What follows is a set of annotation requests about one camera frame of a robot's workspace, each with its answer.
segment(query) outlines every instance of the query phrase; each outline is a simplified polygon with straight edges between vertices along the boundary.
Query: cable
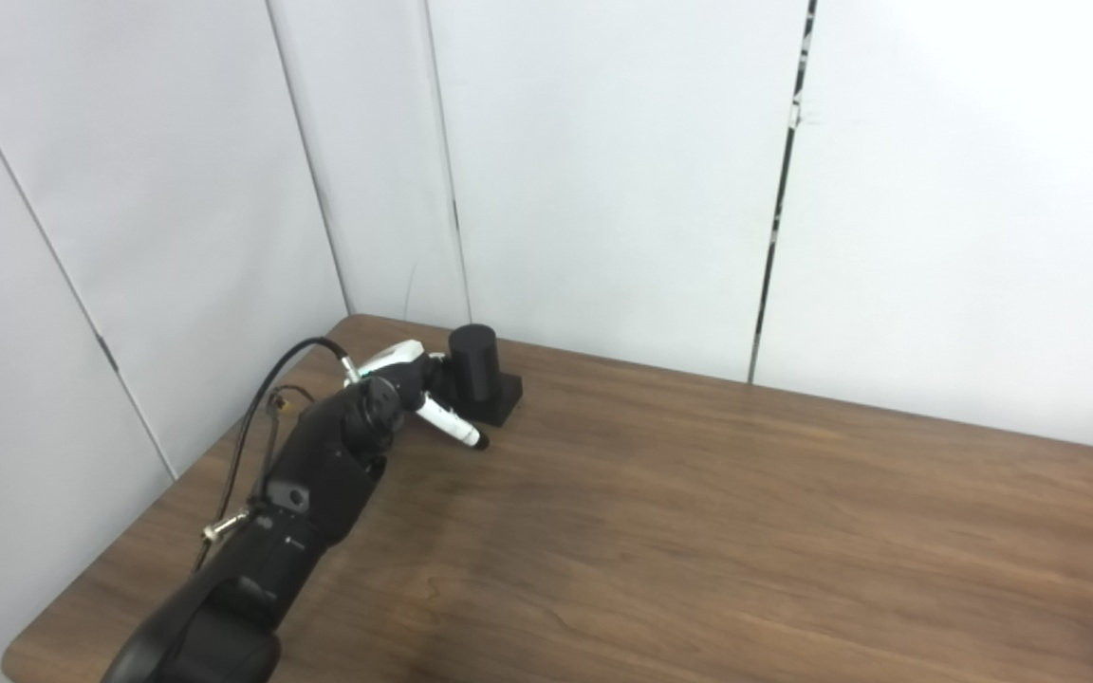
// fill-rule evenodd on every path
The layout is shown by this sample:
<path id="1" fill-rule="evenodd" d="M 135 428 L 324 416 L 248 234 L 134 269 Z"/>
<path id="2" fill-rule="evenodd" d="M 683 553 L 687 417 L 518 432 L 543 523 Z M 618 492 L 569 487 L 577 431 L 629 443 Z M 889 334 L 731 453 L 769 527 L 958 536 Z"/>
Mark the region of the cable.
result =
<path id="1" fill-rule="evenodd" d="M 263 447 L 263 462 L 260 463 L 260 474 L 256 475 L 256 483 L 251 485 L 251 498 L 260 499 L 263 490 L 268 487 L 269 470 L 272 470 L 272 456 L 277 454 L 277 432 L 281 428 L 281 403 L 285 402 L 277 393 L 281 388 L 273 389 L 269 393 L 269 441 Z"/>
<path id="2" fill-rule="evenodd" d="M 298 385 L 274 386 L 274 388 L 272 389 L 272 392 L 273 393 L 285 392 L 286 389 L 290 390 L 290 392 L 301 393 L 301 397 L 303 397 L 303 399 L 307 399 L 307 401 L 309 401 L 309 402 L 315 402 L 315 397 L 312 397 L 312 393 L 308 392 L 307 389 L 303 389 Z"/>
<path id="3" fill-rule="evenodd" d="M 263 401 L 263 395 L 269 391 L 269 385 L 272 385 L 272 381 L 277 379 L 277 376 L 281 375 L 281 368 L 285 367 L 285 364 L 289 363 L 291 358 L 297 355 L 301 350 L 309 346 L 325 346 L 329 349 L 340 363 L 345 362 L 345 358 L 349 357 L 348 351 L 343 350 L 343 346 L 340 346 L 337 342 L 330 341 L 327 337 L 312 337 L 309 339 L 303 339 L 303 341 L 299 341 L 298 344 L 292 345 L 291 349 L 285 351 L 285 354 L 281 356 L 281 360 L 272 366 L 272 369 L 269 370 L 269 375 L 266 376 L 263 381 L 260 382 L 260 389 L 257 390 L 256 396 L 251 398 L 251 403 L 248 405 L 247 412 L 243 414 L 243 423 L 239 424 L 238 440 L 234 443 L 234 454 L 231 456 L 230 470 L 226 471 L 226 483 L 224 484 L 224 487 L 222 487 L 222 497 L 221 501 L 218 502 L 218 511 L 216 514 L 213 514 L 212 521 L 216 522 L 226 515 L 226 506 L 231 503 L 231 493 L 234 493 L 234 480 L 235 478 L 238 478 L 239 462 L 242 462 L 243 459 L 243 446 L 247 441 L 247 432 L 248 428 L 251 427 L 251 420 L 256 416 L 256 409 L 259 408 L 260 402 Z M 199 572 L 200 565 L 203 565 L 205 562 L 205 557 L 209 555 L 210 545 L 212 545 L 212 542 L 208 539 L 201 541 L 200 552 L 197 553 L 197 562 L 193 566 L 191 566 L 191 572 L 193 572 L 193 574 Z"/>

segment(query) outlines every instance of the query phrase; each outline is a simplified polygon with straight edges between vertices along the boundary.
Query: white wall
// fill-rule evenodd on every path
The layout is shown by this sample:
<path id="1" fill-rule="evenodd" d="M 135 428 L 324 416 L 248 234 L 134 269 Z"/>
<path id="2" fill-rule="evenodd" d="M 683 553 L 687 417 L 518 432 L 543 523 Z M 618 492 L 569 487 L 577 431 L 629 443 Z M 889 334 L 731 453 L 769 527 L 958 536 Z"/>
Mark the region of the white wall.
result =
<path id="1" fill-rule="evenodd" d="M 428 8 L 474 320 L 745 380 L 806 1 Z"/>
<path id="2" fill-rule="evenodd" d="M 1093 3 L 821 3 L 756 384 L 1093 445 Z"/>
<path id="3" fill-rule="evenodd" d="M 353 313 L 469 322 L 424 0 L 272 0 Z"/>
<path id="4" fill-rule="evenodd" d="M 176 472 L 345 315 L 263 3 L 0 0 L 0 144 Z"/>
<path id="5" fill-rule="evenodd" d="M 0 161 L 0 657 L 168 483 Z"/>

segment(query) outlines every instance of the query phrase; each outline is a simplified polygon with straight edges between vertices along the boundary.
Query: wooden table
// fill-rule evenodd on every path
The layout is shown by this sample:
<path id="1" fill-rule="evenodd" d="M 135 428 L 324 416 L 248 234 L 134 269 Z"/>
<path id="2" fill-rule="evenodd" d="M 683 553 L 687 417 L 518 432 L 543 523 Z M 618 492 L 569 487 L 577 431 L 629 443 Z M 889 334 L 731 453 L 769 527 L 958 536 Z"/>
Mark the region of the wooden table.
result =
<path id="1" fill-rule="evenodd" d="M 446 333 L 355 316 L 331 337 L 368 357 Z M 500 353 L 525 377 L 513 419 L 482 454 L 409 421 L 273 680 L 1093 682 L 1090 447 Z M 287 379 L 325 397 L 340 372 L 314 351 Z M 232 444 L 19 636 L 12 679 L 99 680 L 186 578 Z"/>

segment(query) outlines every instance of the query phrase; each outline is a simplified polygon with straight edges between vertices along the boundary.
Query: black cylinder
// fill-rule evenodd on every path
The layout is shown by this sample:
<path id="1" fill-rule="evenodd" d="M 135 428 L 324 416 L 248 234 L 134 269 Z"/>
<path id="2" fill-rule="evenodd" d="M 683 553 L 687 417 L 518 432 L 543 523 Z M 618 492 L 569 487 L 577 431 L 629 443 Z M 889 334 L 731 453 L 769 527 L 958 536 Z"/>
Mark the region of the black cylinder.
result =
<path id="1" fill-rule="evenodd" d="M 495 330 L 467 325 L 449 333 L 449 360 L 455 388 L 463 401 L 482 403 L 500 395 L 500 356 Z"/>

